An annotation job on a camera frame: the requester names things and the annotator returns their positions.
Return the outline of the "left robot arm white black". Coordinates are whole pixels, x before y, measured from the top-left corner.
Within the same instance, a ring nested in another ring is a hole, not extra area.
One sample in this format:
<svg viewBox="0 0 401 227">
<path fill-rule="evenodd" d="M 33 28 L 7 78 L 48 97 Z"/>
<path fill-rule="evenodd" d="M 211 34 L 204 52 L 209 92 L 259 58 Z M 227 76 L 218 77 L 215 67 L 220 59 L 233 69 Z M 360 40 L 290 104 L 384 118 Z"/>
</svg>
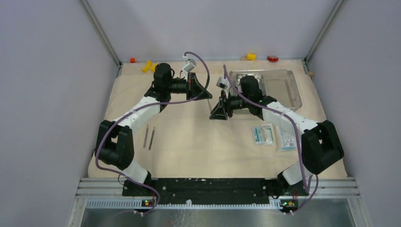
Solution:
<svg viewBox="0 0 401 227">
<path fill-rule="evenodd" d="M 139 195 L 150 193 L 151 174 L 134 159 L 133 136 L 151 117 L 172 104 L 172 94 L 185 94 L 187 102 L 212 98 L 207 88 L 199 83 L 193 72 L 195 67 L 194 60 L 187 60 L 181 70 L 184 78 L 176 78 L 168 63 L 158 64 L 152 84 L 142 99 L 117 119 L 101 122 L 95 147 L 95 164 L 98 168 L 99 162 L 103 162 L 111 166 L 111 172 L 132 179 L 133 188 Z"/>
</svg>

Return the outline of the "small steel instrument tray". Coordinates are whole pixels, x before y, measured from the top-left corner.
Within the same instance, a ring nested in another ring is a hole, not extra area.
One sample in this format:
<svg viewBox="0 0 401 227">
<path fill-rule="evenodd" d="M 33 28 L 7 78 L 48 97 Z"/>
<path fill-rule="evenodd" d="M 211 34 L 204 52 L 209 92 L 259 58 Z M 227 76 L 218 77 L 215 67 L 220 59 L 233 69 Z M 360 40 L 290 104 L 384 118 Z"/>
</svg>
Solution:
<svg viewBox="0 0 401 227">
<path fill-rule="evenodd" d="M 234 75 L 235 87 L 238 91 L 250 99 L 249 95 L 258 94 L 266 96 L 264 77 L 258 72 L 239 72 Z"/>
</svg>

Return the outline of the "teal white sterile packet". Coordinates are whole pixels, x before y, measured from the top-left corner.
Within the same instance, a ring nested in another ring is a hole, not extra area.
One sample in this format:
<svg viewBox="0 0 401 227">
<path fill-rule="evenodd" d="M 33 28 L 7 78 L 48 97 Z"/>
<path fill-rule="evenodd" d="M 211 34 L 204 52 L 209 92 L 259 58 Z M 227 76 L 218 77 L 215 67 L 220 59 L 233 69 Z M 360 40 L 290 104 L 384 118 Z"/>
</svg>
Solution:
<svg viewBox="0 0 401 227">
<path fill-rule="evenodd" d="M 263 145 L 265 137 L 261 126 L 252 127 L 253 141 L 255 145 Z"/>
</svg>

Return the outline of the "blue white sterile pouch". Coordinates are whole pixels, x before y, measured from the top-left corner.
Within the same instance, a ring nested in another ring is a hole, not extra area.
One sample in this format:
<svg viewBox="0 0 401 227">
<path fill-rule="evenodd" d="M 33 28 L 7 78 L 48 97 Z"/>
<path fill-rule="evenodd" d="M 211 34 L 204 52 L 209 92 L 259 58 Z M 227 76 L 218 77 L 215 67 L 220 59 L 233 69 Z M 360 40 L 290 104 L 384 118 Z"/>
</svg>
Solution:
<svg viewBox="0 0 401 227">
<path fill-rule="evenodd" d="M 296 149 L 296 139 L 285 130 L 282 130 L 280 127 L 276 126 L 276 138 L 277 138 L 277 151 L 289 151 Z"/>
</svg>

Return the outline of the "large steel tray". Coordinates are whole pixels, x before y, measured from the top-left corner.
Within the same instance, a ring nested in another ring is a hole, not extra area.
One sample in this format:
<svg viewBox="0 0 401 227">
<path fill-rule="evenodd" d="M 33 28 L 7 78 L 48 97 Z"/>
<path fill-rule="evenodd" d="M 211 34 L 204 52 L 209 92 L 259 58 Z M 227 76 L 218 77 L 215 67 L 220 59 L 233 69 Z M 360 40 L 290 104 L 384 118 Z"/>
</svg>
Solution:
<svg viewBox="0 0 401 227">
<path fill-rule="evenodd" d="M 264 77 L 267 96 L 277 99 L 286 108 L 296 111 L 302 107 L 295 76 L 291 70 L 234 70 L 229 76 L 234 82 L 234 75 L 239 72 L 258 72 Z"/>
</svg>

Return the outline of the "beige wrapping cloth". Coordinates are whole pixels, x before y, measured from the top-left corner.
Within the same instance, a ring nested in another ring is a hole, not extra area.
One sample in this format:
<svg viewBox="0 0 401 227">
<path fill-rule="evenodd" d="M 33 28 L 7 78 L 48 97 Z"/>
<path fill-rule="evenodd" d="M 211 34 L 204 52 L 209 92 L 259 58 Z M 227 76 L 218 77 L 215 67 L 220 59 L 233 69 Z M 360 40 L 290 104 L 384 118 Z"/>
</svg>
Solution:
<svg viewBox="0 0 401 227">
<path fill-rule="evenodd" d="M 310 77 L 295 73 L 302 100 L 297 114 L 326 120 Z M 105 119 L 120 118 L 149 89 L 151 75 L 121 75 L 115 80 Z M 298 161 L 296 150 L 277 152 L 274 146 L 256 145 L 252 127 L 264 124 L 251 114 L 235 114 L 228 121 L 209 120 L 207 100 L 168 105 L 134 134 L 134 160 L 155 178 L 276 178 Z M 143 147 L 155 134 L 151 150 Z"/>
</svg>

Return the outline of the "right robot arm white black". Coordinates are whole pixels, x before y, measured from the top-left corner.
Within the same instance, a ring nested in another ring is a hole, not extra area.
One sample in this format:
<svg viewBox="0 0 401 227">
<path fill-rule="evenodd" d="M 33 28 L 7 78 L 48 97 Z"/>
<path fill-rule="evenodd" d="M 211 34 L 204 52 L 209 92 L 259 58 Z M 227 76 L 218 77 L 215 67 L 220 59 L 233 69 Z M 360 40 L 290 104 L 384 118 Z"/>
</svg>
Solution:
<svg viewBox="0 0 401 227">
<path fill-rule="evenodd" d="M 317 122 L 298 115 L 277 99 L 264 95 L 253 76 L 241 78 L 240 84 L 241 90 L 233 96 L 229 90 L 237 89 L 231 79 L 218 79 L 217 86 L 221 88 L 221 95 L 209 118 L 227 120 L 233 116 L 234 110 L 248 109 L 250 114 L 278 126 L 294 137 L 298 161 L 278 174 L 277 188 L 281 194 L 290 195 L 299 182 L 307 187 L 307 177 L 319 175 L 344 157 L 332 122 Z"/>
</svg>

